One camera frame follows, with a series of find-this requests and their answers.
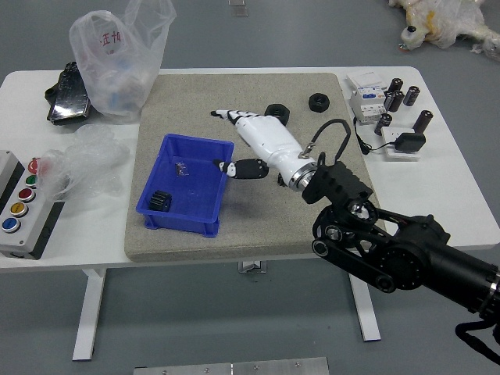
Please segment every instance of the black robotic arm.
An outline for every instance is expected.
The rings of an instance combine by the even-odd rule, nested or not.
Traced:
[[[372,193],[342,162],[320,162],[302,192],[309,204],[323,197],[331,202],[312,227],[312,250],[383,292],[423,285],[479,313],[482,321],[460,324],[455,332],[500,365],[500,356],[467,333],[500,323],[498,267],[448,246],[450,235],[432,215],[407,217],[378,209],[368,199]],[[379,220],[396,223],[397,232],[380,229]],[[497,327],[494,337],[500,344]]]

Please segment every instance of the blue button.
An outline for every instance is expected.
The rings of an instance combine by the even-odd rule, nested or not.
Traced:
[[[2,229],[6,233],[14,233],[21,226],[21,222],[18,219],[14,219],[13,217],[9,217],[5,219],[2,223]]]

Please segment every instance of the gray floor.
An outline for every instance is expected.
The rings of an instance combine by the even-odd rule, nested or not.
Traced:
[[[0,80],[61,70],[72,22],[126,2],[0,1]],[[497,221],[500,62],[447,50],[397,49],[404,12],[384,0],[174,0],[163,67],[415,66],[423,75]],[[500,2],[483,6],[500,31]],[[474,252],[500,264],[500,247]],[[82,272],[0,274],[0,373],[130,374],[135,366],[326,356],[334,374],[498,373],[455,338],[465,309],[426,290],[372,291],[382,341],[363,343],[348,278],[320,259],[271,262],[267,275],[235,264],[109,270],[90,362],[71,362]],[[490,334],[481,336],[490,345]]]

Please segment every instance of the white robotic hand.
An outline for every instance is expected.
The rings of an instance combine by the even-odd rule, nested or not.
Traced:
[[[262,178],[267,175],[268,168],[277,168],[288,187],[304,190],[316,171],[316,162],[302,151],[301,145],[278,118],[227,110],[212,111],[211,115],[232,122],[240,137],[259,157],[235,163],[214,160],[221,171],[233,178]]]

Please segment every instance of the clear plastic bag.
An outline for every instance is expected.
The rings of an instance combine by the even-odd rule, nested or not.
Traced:
[[[176,16],[170,0],[130,0],[121,18],[98,10],[75,21],[70,43],[94,108],[124,120],[139,117]]]
[[[500,61],[500,34],[484,24],[480,10],[482,0],[389,0],[389,6],[406,10],[406,22],[414,28],[405,28],[401,34],[404,49],[413,50],[428,41],[440,48],[448,48],[458,36],[467,36],[481,44],[473,52]]]
[[[106,125],[84,125],[64,152],[47,151],[37,162],[37,188],[52,202],[118,195],[123,185],[114,170],[130,154]]]

